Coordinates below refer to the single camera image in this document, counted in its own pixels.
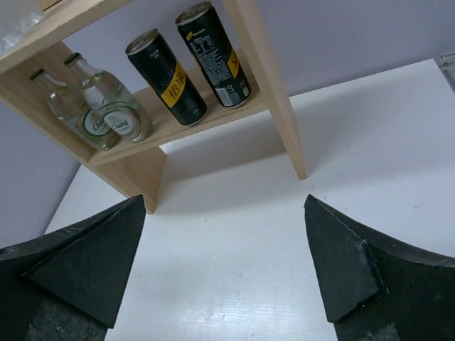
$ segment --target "transparent object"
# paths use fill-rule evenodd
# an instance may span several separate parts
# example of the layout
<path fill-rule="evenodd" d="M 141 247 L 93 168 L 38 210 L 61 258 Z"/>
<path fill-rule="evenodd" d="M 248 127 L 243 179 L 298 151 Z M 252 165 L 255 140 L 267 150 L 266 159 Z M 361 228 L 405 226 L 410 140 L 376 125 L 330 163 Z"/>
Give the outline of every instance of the transparent object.
<path fill-rule="evenodd" d="M 79 90 L 54 80 L 43 69 L 36 71 L 30 79 L 47 95 L 52 113 L 89 145 L 106 151 L 120 141 L 120 136 L 87 104 Z"/>
<path fill-rule="evenodd" d="M 137 144 L 150 136 L 151 115 L 113 74 L 91 66 L 79 53 L 73 53 L 65 64 L 78 76 L 87 103 L 122 138 Z"/>
<path fill-rule="evenodd" d="M 455 93 L 455 53 L 443 55 L 439 59 L 438 66 Z"/>
<path fill-rule="evenodd" d="M 34 0 L 0 0 L 0 55 L 17 45 L 43 17 Z"/>

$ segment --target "green and white label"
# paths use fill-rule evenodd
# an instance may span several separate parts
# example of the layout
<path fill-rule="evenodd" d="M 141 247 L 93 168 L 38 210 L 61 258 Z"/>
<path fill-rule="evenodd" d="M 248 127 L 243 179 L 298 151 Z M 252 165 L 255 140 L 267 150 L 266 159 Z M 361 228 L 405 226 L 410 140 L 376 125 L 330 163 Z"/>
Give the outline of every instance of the green and white label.
<path fill-rule="evenodd" d="M 124 111 L 115 111 L 105 114 L 105 121 L 118 134 L 130 135 L 139 122 L 133 111 L 129 111 L 127 108 L 122 109 Z"/>
<path fill-rule="evenodd" d="M 84 128 L 88 134 L 93 136 L 106 135 L 110 130 L 104 119 L 93 110 L 86 113 L 84 117 Z"/>

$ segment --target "can lid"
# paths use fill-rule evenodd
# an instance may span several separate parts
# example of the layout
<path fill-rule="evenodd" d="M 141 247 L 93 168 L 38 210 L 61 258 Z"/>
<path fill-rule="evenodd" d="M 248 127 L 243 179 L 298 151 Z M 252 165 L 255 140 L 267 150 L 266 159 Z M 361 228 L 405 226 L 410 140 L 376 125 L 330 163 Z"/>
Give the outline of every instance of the can lid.
<path fill-rule="evenodd" d="M 76 52 L 66 58 L 64 63 L 66 66 L 70 66 L 71 64 L 77 62 L 80 58 L 82 58 L 82 55 L 79 52 Z"/>
<path fill-rule="evenodd" d="M 186 11 L 182 12 L 180 16 L 176 19 L 177 26 L 185 25 L 191 21 L 196 20 L 202 16 L 206 11 L 212 7 L 212 4 L 209 1 L 202 1 L 199 4 L 196 4 Z"/>
<path fill-rule="evenodd" d="M 44 69 L 39 69 L 36 70 L 32 75 L 30 76 L 30 80 L 35 80 L 36 78 L 40 77 L 41 75 L 44 75 Z"/>
<path fill-rule="evenodd" d="M 157 36 L 159 36 L 159 31 L 156 29 L 141 34 L 139 37 L 135 38 L 130 44 L 128 44 L 127 48 L 125 49 L 125 53 L 127 55 L 135 55 L 136 53 L 141 52 L 143 49 L 149 46 Z"/>

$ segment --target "glossy white surface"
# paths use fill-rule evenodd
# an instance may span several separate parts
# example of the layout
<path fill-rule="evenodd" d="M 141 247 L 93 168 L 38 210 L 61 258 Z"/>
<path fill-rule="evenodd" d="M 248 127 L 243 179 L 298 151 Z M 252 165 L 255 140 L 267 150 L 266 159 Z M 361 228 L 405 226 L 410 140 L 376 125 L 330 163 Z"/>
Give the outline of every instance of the glossy white surface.
<path fill-rule="evenodd" d="M 165 146 L 160 204 L 108 341 L 335 341 L 306 240 L 309 193 L 455 256 L 455 96 L 434 62 L 292 102 L 308 180 L 296 180 L 267 112 Z M 48 230 L 121 199 L 81 168 Z"/>

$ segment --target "bottle neck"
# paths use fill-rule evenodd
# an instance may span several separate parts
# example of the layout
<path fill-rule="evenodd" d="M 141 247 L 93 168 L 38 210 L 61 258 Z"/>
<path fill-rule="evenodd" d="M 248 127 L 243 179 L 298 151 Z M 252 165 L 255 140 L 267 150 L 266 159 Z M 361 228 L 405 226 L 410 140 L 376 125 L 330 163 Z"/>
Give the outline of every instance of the bottle neck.
<path fill-rule="evenodd" d="M 101 69 L 91 66 L 84 58 L 80 58 L 78 61 L 70 65 L 71 70 L 79 77 L 79 80 L 84 85 L 88 80 L 93 78 L 95 75 L 102 73 Z"/>
<path fill-rule="evenodd" d="M 56 96 L 56 94 L 66 89 L 68 86 L 64 82 L 54 80 L 48 73 L 43 73 L 41 76 L 33 80 L 43 91 L 45 91 L 50 98 Z"/>

